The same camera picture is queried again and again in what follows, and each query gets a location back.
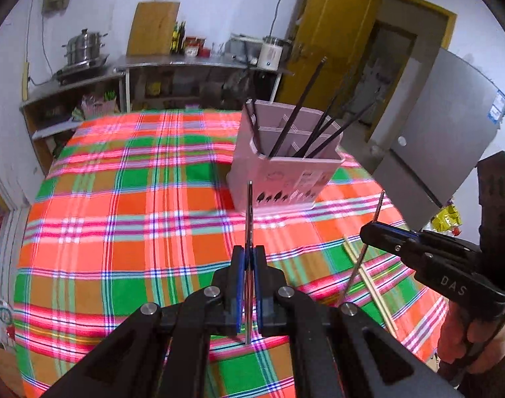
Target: floor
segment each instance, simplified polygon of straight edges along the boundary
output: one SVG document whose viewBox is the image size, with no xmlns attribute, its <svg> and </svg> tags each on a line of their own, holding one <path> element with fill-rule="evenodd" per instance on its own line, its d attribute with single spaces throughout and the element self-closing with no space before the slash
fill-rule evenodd
<svg viewBox="0 0 505 398">
<path fill-rule="evenodd" d="M 337 120 L 338 124 L 344 123 L 351 115 L 346 114 L 343 118 Z M 382 158 L 382 151 L 372 142 L 365 141 L 368 127 L 359 122 L 353 123 L 343 132 L 341 146 L 363 166 L 368 173 L 372 174 Z"/>
</svg>

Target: lid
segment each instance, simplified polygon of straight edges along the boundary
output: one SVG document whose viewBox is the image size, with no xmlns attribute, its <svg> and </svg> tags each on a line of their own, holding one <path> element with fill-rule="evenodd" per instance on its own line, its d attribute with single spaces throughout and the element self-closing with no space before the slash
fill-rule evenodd
<svg viewBox="0 0 505 398">
<path fill-rule="evenodd" d="M 273 36 L 265 36 L 264 43 L 267 43 L 270 45 L 275 45 L 275 46 L 284 46 L 284 45 L 290 45 L 291 40 L 284 40 L 282 38 L 277 38 L 277 37 L 273 37 Z"/>
<path fill-rule="evenodd" d="M 264 41 L 261 38 L 246 36 L 245 34 L 230 34 L 230 40 L 237 40 L 240 42 L 249 42 L 249 43 L 263 43 Z"/>
</svg>

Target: sticker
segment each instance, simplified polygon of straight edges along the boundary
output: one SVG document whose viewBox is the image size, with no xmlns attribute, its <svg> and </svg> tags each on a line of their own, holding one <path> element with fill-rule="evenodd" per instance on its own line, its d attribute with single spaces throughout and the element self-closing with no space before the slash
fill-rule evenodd
<svg viewBox="0 0 505 398">
<path fill-rule="evenodd" d="M 496 107 L 496 109 L 500 112 L 503 112 L 503 109 L 505 108 L 505 95 L 497 90 L 497 95 L 494 99 L 493 106 Z"/>
<path fill-rule="evenodd" d="M 492 105 L 488 113 L 488 119 L 494 124 L 498 124 L 502 114 L 503 113 L 497 107 Z"/>
<path fill-rule="evenodd" d="M 499 124 L 505 116 L 505 95 L 497 90 L 497 94 L 488 113 L 488 119 L 494 124 Z"/>
<path fill-rule="evenodd" d="M 298 178 L 298 181 L 295 184 L 295 187 L 313 187 L 317 181 L 322 176 L 321 171 L 309 171 L 305 170 Z"/>
</svg>

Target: pink utensil holder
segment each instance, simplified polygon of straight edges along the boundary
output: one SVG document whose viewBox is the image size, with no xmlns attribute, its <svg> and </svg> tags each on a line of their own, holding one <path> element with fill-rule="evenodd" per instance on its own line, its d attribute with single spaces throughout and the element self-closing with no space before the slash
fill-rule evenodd
<svg viewBox="0 0 505 398">
<path fill-rule="evenodd" d="M 101 101 L 98 100 L 92 105 L 87 105 L 86 102 L 82 102 L 83 113 L 87 120 L 93 120 L 95 118 L 100 118 L 101 116 L 110 115 L 114 113 L 116 108 L 116 99 Z"/>
<path fill-rule="evenodd" d="M 265 154 L 273 149 L 294 106 L 256 102 L 259 137 Z M 245 107 L 241 114 L 236 148 L 227 183 L 235 210 L 245 214 L 247 182 L 252 181 L 255 215 L 275 215 L 310 210 L 315 199 L 344 162 L 338 145 L 342 134 L 312 159 L 292 157 L 309 138 L 321 111 L 303 107 L 291 126 L 276 157 L 259 154 Z M 311 145 L 313 151 L 331 136 L 339 125 L 335 122 Z"/>
</svg>

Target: electrical cable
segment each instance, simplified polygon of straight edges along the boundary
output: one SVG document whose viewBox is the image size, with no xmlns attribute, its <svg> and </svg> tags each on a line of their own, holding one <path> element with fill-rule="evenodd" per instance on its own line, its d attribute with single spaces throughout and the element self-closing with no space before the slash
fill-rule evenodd
<svg viewBox="0 0 505 398">
<path fill-rule="evenodd" d="M 27 30 L 26 30 L 26 56 L 25 56 L 25 61 L 28 60 L 28 52 L 29 52 L 29 48 L 30 48 L 30 23 L 31 23 L 31 10 L 33 9 L 33 2 L 35 0 L 31 0 L 31 4 L 30 4 L 30 12 L 28 13 L 28 27 L 27 27 Z"/>
<path fill-rule="evenodd" d="M 46 55 L 46 49 L 44 47 L 44 14 L 42 13 L 42 11 L 41 11 L 41 17 L 42 17 L 42 53 L 44 54 L 44 58 L 46 58 L 46 63 L 48 64 L 48 67 L 50 68 L 50 73 L 53 76 L 52 66 L 50 65 L 50 61 Z"/>
<path fill-rule="evenodd" d="M 276 21 L 276 17 L 278 16 L 278 8 L 280 7 L 281 1 L 282 0 L 278 0 L 278 2 L 276 3 L 275 17 L 273 19 L 273 23 L 271 24 L 271 30 L 269 31 L 269 36 L 270 37 L 273 35 L 273 29 L 275 28 L 275 21 Z"/>
<path fill-rule="evenodd" d="M 28 80 L 36 87 L 40 87 L 41 85 L 47 84 L 50 81 L 50 79 L 48 79 L 47 81 L 39 82 L 37 84 L 35 81 L 33 81 L 33 78 L 31 76 L 28 76 Z"/>
</svg>

